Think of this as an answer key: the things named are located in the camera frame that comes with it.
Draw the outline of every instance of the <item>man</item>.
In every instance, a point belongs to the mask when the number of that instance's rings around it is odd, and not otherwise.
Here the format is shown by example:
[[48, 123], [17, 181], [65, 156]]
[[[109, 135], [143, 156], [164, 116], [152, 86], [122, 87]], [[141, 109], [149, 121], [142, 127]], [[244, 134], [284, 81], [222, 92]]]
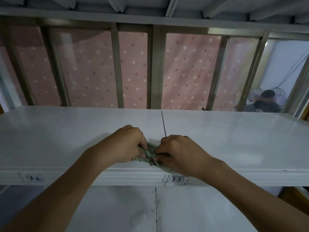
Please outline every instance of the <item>man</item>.
[[[62, 232], [88, 188], [109, 166], [145, 157], [147, 141], [131, 125], [87, 149], [43, 193], [22, 209], [2, 232]], [[186, 136], [170, 135], [155, 150], [159, 161], [180, 174], [196, 177], [220, 191], [259, 231], [308, 231], [309, 216], [248, 181], [226, 163], [210, 156]]]
[[261, 98], [253, 104], [246, 105], [244, 112], [272, 112], [280, 113], [281, 107], [276, 103], [276, 93], [274, 90], [267, 89], [261, 93]]

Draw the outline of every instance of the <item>green cloth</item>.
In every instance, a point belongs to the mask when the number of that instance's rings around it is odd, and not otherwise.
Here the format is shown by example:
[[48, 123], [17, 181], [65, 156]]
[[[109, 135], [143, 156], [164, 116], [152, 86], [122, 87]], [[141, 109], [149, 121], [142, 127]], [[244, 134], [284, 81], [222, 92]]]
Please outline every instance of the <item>green cloth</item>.
[[157, 155], [168, 155], [168, 156], [170, 156], [170, 154], [168, 154], [168, 153], [159, 153], [159, 154], [156, 154], [156, 153], [154, 153], [155, 149], [157, 148], [156, 145], [151, 144], [151, 143], [147, 143], [147, 146], [148, 146], [148, 150], [144, 151], [144, 152], [145, 152], [145, 155], [146, 155], [146, 158], [145, 158], [145, 159], [143, 159], [143, 158], [135, 158], [135, 160], [149, 163], [150, 166], [156, 165], [156, 166], [158, 166], [158, 167], [161, 168], [162, 166], [160, 166], [160, 165], [158, 164], [158, 162], [155, 162], [155, 161], [154, 161], [154, 158], [155, 158]]

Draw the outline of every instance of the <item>hand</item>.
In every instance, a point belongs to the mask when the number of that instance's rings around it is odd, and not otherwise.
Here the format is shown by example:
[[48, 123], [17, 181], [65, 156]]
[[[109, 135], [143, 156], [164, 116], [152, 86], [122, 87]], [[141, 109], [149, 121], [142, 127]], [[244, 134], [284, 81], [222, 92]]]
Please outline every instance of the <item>hand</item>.
[[143, 150], [148, 149], [144, 134], [139, 128], [126, 125], [89, 148], [85, 154], [94, 157], [103, 171], [113, 164], [128, 162], [145, 155], [139, 146]]
[[155, 153], [167, 152], [171, 155], [157, 155], [154, 161], [159, 161], [168, 168], [183, 175], [192, 176], [211, 184], [217, 167], [222, 161], [210, 156], [198, 144], [187, 136], [170, 135], [161, 139], [161, 144]]

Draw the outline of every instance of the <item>forearm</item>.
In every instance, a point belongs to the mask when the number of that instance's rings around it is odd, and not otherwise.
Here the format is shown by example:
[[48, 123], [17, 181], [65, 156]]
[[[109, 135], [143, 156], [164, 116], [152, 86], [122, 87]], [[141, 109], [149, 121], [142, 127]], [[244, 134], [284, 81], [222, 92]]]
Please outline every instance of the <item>forearm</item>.
[[229, 199], [258, 231], [307, 231], [309, 217], [242, 177], [225, 163], [211, 185]]
[[65, 231], [83, 196], [100, 174], [95, 166], [93, 160], [84, 153], [60, 178], [19, 212], [3, 231]]

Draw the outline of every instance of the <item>ceiling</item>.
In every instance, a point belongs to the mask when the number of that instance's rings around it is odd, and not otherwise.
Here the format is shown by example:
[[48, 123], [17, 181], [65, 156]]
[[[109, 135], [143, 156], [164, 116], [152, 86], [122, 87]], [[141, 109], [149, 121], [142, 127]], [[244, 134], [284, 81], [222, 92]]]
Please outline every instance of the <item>ceiling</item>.
[[308, 24], [309, 0], [0, 0], [0, 7]]

